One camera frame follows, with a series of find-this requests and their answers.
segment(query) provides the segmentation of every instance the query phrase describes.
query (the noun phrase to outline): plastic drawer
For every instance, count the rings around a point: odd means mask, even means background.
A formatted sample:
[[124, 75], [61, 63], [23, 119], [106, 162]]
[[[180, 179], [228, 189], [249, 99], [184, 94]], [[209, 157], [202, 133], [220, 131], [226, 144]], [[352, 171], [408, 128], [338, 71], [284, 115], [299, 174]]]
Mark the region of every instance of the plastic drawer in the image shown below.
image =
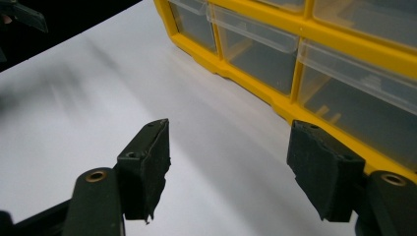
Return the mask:
[[290, 94], [298, 36], [211, 6], [224, 59], [283, 94]]
[[206, 16], [205, 0], [169, 0], [178, 31], [216, 53], [211, 23]]
[[304, 0], [258, 0], [272, 6], [283, 8], [291, 12], [301, 12], [304, 8]]
[[417, 171], [417, 82], [302, 41], [298, 102], [343, 132]]
[[417, 4], [405, 0], [316, 0], [314, 17], [417, 48]]

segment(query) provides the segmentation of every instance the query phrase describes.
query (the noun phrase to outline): white surface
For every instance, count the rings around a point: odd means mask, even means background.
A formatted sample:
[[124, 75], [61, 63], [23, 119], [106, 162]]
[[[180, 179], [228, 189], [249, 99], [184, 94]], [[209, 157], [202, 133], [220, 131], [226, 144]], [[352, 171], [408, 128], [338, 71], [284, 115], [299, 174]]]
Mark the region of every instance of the white surface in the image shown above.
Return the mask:
[[321, 222], [285, 158], [290, 128], [166, 35], [145, 0], [0, 74], [0, 208], [15, 222], [71, 198], [148, 122], [172, 165], [150, 225], [127, 235], [354, 235]]

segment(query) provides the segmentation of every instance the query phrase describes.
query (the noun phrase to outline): yellow plastic frame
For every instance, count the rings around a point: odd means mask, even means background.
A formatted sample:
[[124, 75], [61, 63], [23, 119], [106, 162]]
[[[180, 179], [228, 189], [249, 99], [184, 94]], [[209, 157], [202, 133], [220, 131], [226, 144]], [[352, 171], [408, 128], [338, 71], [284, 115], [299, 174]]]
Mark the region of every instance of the yellow plastic frame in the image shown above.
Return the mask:
[[[379, 38], [333, 28], [317, 22], [312, 17], [314, 1], [306, 0], [303, 13], [291, 13], [251, 0], [208, 0], [214, 4], [254, 20], [286, 30], [303, 38], [334, 48], [347, 55], [367, 61], [386, 70], [417, 80], [417, 49], [401, 46]], [[154, 0], [157, 12], [172, 42], [190, 54], [196, 62], [212, 73], [229, 78], [266, 103], [289, 124], [294, 119], [307, 121], [322, 127], [349, 148], [366, 159], [365, 172], [387, 170], [403, 175], [417, 183], [417, 174], [391, 160], [372, 147], [350, 136], [332, 124], [301, 107], [297, 102], [303, 65], [297, 61], [290, 96], [285, 96], [262, 82], [230, 66], [221, 55], [221, 45], [216, 25], [213, 25], [217, 54], [198, 45], [178, 32], [168, 0]]]

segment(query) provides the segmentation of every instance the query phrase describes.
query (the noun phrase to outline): yellow storage organizer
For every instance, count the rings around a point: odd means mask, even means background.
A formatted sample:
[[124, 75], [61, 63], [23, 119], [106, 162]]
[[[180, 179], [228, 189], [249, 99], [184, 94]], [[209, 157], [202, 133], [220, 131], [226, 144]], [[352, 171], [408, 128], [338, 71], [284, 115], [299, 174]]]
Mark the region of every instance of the yellow storage organizer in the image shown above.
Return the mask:
[[417, 7], [392, 0], [154, 0], [171, 40], [417, 183]]

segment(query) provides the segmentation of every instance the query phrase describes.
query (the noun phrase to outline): screw hole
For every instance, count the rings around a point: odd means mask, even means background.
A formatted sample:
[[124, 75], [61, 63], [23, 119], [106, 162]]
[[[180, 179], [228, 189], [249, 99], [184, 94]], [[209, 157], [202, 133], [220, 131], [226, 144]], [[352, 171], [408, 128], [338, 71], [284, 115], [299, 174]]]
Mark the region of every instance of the screw hole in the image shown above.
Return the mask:
[[92, 172], [91, 174], [89, 174], [86, 177], [86, 180], [87, 180], [87, 182], [94, 183], [94, 182], [98, 182], [98, 181], [104, 179], [106, 177], [106, 175], [107, 175], [106, 172], [99, 170], [99, 171], [95, 171], [95, 172]]
[[381, 176], [381, 178], [383, 178], [385, 181], [387, 181], [388, 183], [392, 185], [396, 185], [400, 187], [405, 186], [407, 184], [405, 180], [393, 174], [385, 174]]
[[135, 158], [135, 157], [138, 157], [138, 154], [135, 153], [135, 152], [129, 152], [129, 153], [126, 154], [126, 156], [131, 157], [131, 158]]

